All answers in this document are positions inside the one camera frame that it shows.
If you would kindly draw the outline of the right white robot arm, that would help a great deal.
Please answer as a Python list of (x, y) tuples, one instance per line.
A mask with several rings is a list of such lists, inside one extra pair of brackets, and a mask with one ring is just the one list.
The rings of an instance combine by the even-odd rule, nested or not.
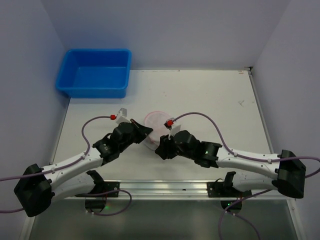
[(174, 136), (164, 135), (155, 153), (163, 160), (176, 156), (191, 159), (203, 168), (232, 168), (222, 182), (212, 185), (219, 197), (246, 197), (252, 190), (277, 190), (294, 199), (304, 197), (306, 166), (288, 150), (280, 155), (262, 155), (262, 161), (248, 159), (239, 152), (230, 153), (219, 143), (200, 141), (186, 130)]

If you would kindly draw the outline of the white mesh laundry bag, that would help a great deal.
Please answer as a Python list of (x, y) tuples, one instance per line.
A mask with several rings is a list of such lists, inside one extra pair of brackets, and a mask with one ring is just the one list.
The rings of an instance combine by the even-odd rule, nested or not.
[(144, 118), (144, 126), (153, 129), (143, 143), (152, 151), (155, 151), (160, 145), (161, 136), (169, 134), (170, 130), (165, 127), (167, 120), (172, 117), (163, 111), (150, 112)]

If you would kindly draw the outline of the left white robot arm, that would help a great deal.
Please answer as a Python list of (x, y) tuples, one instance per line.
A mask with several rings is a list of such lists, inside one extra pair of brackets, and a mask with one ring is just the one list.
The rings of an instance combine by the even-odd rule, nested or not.
[(152, 132), (133, 119), (121, 122), (83, 153), (44, 167), (30, 165), (13, 191), (28, 217), (68, 197), (112, 195), (116, 188), (108, 187), (96, 169), (117, 159), (130, 145), (143, 142)]

